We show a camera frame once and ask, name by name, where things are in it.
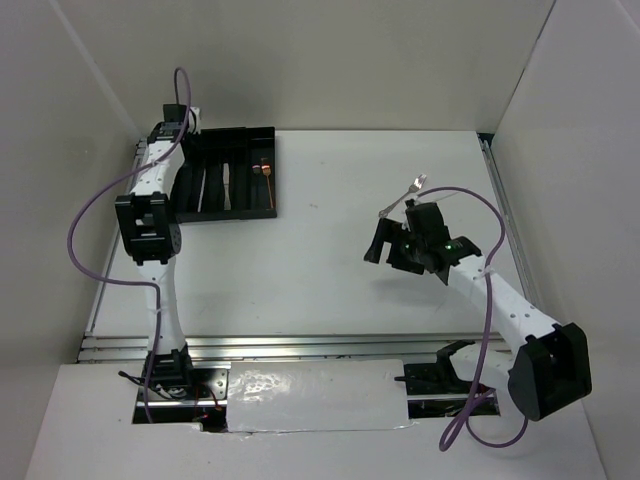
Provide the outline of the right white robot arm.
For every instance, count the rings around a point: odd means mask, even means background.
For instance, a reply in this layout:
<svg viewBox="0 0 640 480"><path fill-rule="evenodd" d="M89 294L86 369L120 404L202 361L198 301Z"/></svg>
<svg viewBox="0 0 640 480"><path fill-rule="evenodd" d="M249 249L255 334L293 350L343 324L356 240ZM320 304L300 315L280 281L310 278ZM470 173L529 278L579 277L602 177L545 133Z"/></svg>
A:
<svg viewBox="0 0 640 480"><path fill-rule="evenodd" d="M482 384L507 393L530 421L591 393L588 342L578 325L562 325L538 310L492 272L471 240L451 237L437 204L410 201L405 214L405 222L379 219L364 259L379 263L388 245L386 262L392 268L434 274L477 309L492 308L491 325L511 353L488 356L490 372Z"/></svg>

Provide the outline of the silver ornate fork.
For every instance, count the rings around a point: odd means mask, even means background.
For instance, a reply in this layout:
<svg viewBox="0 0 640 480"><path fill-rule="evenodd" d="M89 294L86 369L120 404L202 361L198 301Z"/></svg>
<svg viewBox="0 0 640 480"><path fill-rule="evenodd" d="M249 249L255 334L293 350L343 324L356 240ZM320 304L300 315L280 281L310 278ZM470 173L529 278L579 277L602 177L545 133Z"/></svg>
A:
<svg viewBox="0 0 640 480"><path fill-rule="evenodd" d="M427 183L428 176L426 174L419 174L414 181L409 185L407 191L403 193L397 200L390 205L380 210L378 217L380 219L386 218L404 199L418 193Z"/></svg>

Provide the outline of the white chopstick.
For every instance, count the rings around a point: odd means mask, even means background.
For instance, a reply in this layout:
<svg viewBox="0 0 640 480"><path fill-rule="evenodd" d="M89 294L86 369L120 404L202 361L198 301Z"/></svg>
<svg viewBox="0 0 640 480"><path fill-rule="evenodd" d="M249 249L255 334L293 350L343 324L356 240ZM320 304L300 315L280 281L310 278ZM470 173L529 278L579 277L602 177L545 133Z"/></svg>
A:
<svg viewBox="0 0 640 480"><path fill-rule="evenodd" d="M202 174L200 176L201 178L200 178L200 185L198 190L197 209L196 209L196 212L198 213L202 211L202 203L203 203L204 192L206 188L206 169L203 168L201 173Z"/></svg>
<svg viewBox="0 0 640 480"><path fill-rule="evenodd" d="M423 191L421 192L419 195L416 196L416 199L419 200L421 203L437 203L437 202L441 202L444 201L448 198L451 198L455 195L460 194L461 191L459 189L451 189L451 188L444 188L444 189L429 189L427 191Z"/></svg>

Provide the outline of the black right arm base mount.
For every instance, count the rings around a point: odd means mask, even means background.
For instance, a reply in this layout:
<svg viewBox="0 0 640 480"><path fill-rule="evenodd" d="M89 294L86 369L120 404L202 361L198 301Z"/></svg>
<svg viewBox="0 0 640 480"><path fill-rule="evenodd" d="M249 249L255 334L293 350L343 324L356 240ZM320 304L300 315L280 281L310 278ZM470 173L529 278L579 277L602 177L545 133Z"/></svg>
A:
<svg viewBox="0 0 640 480"><path fill-rule="evenodd" d="M459 340L436 352L433 363L405 364L404 373L394 380L405 385L406 393L414 395L469 394L471 382L460 379L455 373L451 356L473 341Z"/></svg>

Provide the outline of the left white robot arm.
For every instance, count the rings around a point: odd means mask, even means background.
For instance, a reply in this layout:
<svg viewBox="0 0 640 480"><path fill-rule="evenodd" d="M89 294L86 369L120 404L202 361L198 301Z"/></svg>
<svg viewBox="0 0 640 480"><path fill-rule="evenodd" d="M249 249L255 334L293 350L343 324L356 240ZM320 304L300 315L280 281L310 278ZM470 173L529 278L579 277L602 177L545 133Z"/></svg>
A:
<svg viewBox="0 0 640 480"><path fill-rule="evenodd" d="M115 200L122 245L143 280L155 286L146 293L151 332L142 380L176 399L193 394L198 376L178 316L175 267L182 238L170 194L185 161L181 142L196 117L197 110L183 104L163 106L163 121L147 139L145 170Z"/></svg>

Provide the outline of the silver ornate table knife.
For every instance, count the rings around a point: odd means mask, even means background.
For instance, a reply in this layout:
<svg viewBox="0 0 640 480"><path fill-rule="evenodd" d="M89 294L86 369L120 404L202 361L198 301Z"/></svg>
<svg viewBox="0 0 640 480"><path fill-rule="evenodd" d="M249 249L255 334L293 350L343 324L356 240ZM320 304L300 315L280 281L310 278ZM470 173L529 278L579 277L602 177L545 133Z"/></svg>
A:
<svg viewBox="0 0 640 480"><path fill-rule="evenodd" d="M223 164L224 210L231 211L231 168L229 163Z"/></svg>

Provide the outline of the copper rose gold fork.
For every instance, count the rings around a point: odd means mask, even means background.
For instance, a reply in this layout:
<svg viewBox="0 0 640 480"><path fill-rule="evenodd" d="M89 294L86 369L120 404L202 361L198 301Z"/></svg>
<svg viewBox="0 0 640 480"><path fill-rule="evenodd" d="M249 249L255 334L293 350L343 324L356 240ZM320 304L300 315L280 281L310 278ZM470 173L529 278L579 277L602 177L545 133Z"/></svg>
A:
<svg viewBox="0 0 640 480"><path fill-rule="evenodd" d="M268 192L268 198L269 198L269 208L273 209L274 208L274 197L273 197L273 191L272 191L272 186L271 186L271 174L272 174L271 165L268 164L266 161L264 161L262 166L261 166L261 170L262 170L263 176L265 177L265 181L266 181L266 185L267 185L267 192Z"/></svg>

